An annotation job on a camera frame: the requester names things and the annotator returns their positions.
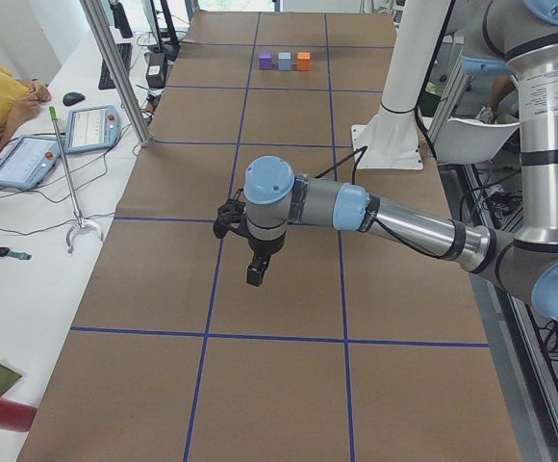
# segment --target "white table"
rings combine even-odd
[[[123,40],[118,33],[116,41]],[[144,48],[134,45],[133,84],[146,87]],[[37,118],[25,123],[17,135],[52,132],[48,114],[49,104],[55,106],[65,127],[69,109],[62,97],[69,91],[79,91],[86,100],[70,109],[113,104],[121,112],[122,126],[129,123],[122,111],[116,90],[98,90],[101,56],[94,37],[88,33],[57,74],[49,89],[53,101],[43,104]],[[143,102],[146,91],[135,87],[137,98]],[[86,217],[111,214],[129,179],[136,156],[138,139],[130,128],[118,145],[106,156],[108,173],[78,191],[78,200]],[[72,169],[97,158],[100,152],[70,156]],[[104,163],[98,160],[73,174],[75,185],[99,175]],[[44,184],[63,177],[63,165],[58,163]],[[63,178],[41,190],[51,198],[68,195]],[[4,190],[0,195],[15,190]],[[69,197],[53,204],[35,193],[21,193],[0,198],[0,228],[29,232],[73,218]],[[107,233],[112,218],[94,218]],[[93,266],[102,247],[93,232],[76,233],[74,252],[67,253],[65,233],[70,224],[32,236],[16,236],[0,231],[0,246],[31,254],[29,261],[0,258],[0,363],[23,374],[4,398],[39,405],[53,371],[63,341],[89,281]],[[27,433],[0,430],[0,462],[13,462]]]

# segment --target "table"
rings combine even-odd
[[[114,39],[127,41],[117,32]],[[146,86],[143,52],[143,47],[134,45],[130,76],[132,83]],[[127,125],[127,115],[120,110],[116,90],[97,89],[100,65],[101,56],[94,37],[88,33],[50,83],[53,101],[43,104],[39,116],[20,127],[16,135],[52,132],[49,104],[55,106],[64,129],[68,108],[63,106],[61,99],[69,91],[79,91],[87,98],[71,109],[112,104],[119,109],[122,126]],[[139,101],[143,102],[146,91],[135,88],[135,92]],[[136,162],[137,142],[134,131],[126,131],[118,145],[106,156],[107,173],[78,191],[85,215],[103,216],[95,220],[105,233],[108,233],[112,223],[110,214],[114,212]],[[104,172],[101,158],[89,164],[99,154],[91,152],[69,157],[72,169],[81,167],[73,174],[75,185],[81,185]],[[55,183],[40,191],[55,199],[67,197],[68,188],[61,163],[44,180],[44,184],[52,182]],[[12,191],[2,191],[0,196]],[[0,199],[1,228],[29,232],[71,218],[69,198],[58,204],[50,203],[36,193],[21,193]],[[73,254],[67,254],[65,233],[68,226],[25,237],[0,231],[0,246],[33,256],[30,261],[0,259],[0,362],[23,374],[4,398],[39,405],[101,250],[102,243],[97,236],[85,233],[76,235],[75,250]],[[0,462],[15,460],[26,437],[26,433],[0,430]]]
[[[520,460],[457,266],[291,226],[252,288],[246,243],[212,234],[253,159],[316,174],[351,150],[379,105],[390,18],[198,13],[188,40],[19,462]],[[310,72],[256,66],[304,49]],[[423,163],[358,182],[449,216]]]

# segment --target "brown paper mat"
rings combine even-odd
[[[290,226],[256,289],[246,241],[212,234],[252,160],[315,175],[349,152],[394,37],[380,14],[196,16],[213,45],[184,45],[21,462],[520,460],[455,264]],[[312,71],[258,70],[266,47]],[[448,217],[424,164],[358,183]]]

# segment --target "keyboard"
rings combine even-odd
[[[125,69],[129,73],[129,66],[132,62],[132,44],[131,43],[117,43],[116,49],[118,54],[125,65]],[[102,62],[102,70],[99,74],[99,85],[97,86],[100,90],[114,89],[114,81],[106,65],[106,61]]]

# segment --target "red cylinder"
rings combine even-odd
[[[29,431],[38,410],[28,404],[0,398],[0,428]]]

